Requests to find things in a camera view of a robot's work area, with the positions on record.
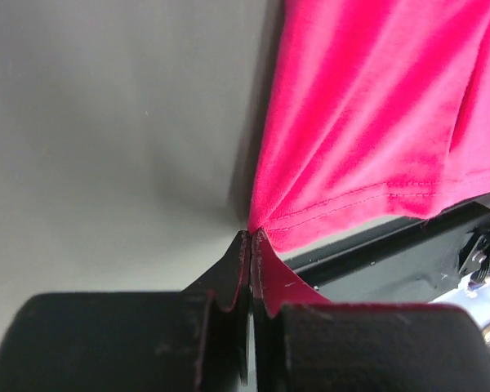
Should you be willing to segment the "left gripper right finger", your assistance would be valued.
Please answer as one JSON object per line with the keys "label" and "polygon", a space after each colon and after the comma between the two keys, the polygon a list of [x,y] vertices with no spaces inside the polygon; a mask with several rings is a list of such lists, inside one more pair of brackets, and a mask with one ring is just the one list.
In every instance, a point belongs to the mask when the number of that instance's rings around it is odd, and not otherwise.
{"label": "left gripper right finger", "polygon": [[490,350],[459,307],[332,302],[263,231],[251,282],[260,391],[490,391]]}

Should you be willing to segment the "pink t shirt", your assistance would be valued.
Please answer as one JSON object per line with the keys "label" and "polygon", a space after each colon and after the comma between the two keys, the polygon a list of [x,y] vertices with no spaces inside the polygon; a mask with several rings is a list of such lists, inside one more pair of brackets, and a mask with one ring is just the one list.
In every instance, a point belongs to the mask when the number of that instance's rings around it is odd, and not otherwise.
{"label": "pink t shirt", "polygon": [[248,220],[288,252],[490,193],[490,1],[288,1]]}

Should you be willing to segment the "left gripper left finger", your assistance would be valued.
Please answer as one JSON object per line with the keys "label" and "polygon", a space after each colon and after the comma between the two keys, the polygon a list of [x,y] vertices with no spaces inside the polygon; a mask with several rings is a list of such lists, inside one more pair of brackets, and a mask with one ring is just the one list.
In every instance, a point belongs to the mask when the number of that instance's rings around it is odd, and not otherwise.
{"label": "left gripper left finger", "polygon": [[235,391],[247,382],[251,237],[178,292],[33,296],[0,344],[0,391]]}

